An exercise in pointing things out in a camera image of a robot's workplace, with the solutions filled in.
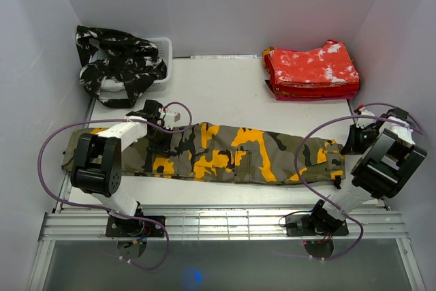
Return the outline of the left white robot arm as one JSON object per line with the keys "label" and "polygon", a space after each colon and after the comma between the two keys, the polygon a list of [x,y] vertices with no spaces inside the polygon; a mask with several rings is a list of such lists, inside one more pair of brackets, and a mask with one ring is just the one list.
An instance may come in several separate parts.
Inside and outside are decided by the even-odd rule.
{"label": "left white robot arm", "polygon": [[139,203],[120,189],[122,152],[143,138],[153,149],[167,150],[181,115],[171,112],[155,100],[147,100],[144,108],[126,114],[124,121],[96,134],[83,133],[74,150],[71,184],[92,195],[120,218],[121,228],[129,236],[144,230],[144,219],[137,210]]}

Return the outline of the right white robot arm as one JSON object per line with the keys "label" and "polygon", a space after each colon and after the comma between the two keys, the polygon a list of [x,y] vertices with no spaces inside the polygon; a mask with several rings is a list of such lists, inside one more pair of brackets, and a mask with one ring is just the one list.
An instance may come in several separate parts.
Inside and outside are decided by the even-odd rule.
{"label": "right white robot arm", "polygon": [[331,201],[319,200],[313,207],[307,224],[315,234],[334,234],[347,215],[367,201],[395,197],[427,156],[413,141],[407,111],[393,107],[380,119],[364,106],[355,113],[341,154],[362,157],[351,171],[351,181]]}

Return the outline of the orange green camouflage trousers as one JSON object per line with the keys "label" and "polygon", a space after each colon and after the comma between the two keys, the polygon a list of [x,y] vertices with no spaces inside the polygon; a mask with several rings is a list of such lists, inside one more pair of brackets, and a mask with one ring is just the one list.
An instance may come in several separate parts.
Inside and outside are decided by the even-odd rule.
{"label": "orange green camouflage trousers", "polygon": [[143,138],[122,152],[124,176],[259,185],[345,178],[343,146],[331,139],[203,122],[177,128],[169,157],[149,153],[148,143]]}

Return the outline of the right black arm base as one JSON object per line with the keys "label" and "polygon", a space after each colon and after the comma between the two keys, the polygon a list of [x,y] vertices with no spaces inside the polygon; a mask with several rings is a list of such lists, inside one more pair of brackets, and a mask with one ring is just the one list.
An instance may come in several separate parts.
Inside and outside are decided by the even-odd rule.
{"label": "right black arm base", "polygon": [[308,213],[287,216],[285,228],[288,236],[347,236],[349,234],[349,229],[344,221],[340,225],[332,227]]}

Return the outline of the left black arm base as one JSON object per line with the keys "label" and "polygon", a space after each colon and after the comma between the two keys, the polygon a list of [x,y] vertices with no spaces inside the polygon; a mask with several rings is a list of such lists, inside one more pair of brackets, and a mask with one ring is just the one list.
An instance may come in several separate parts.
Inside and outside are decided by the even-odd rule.
{"label": "left black arm base", "polygon": [[141,236],[163,237],[163,228],[153,222],[137,219],[123,219],[109,216],[106,224],[106,237],[112,238],[140,238]]}

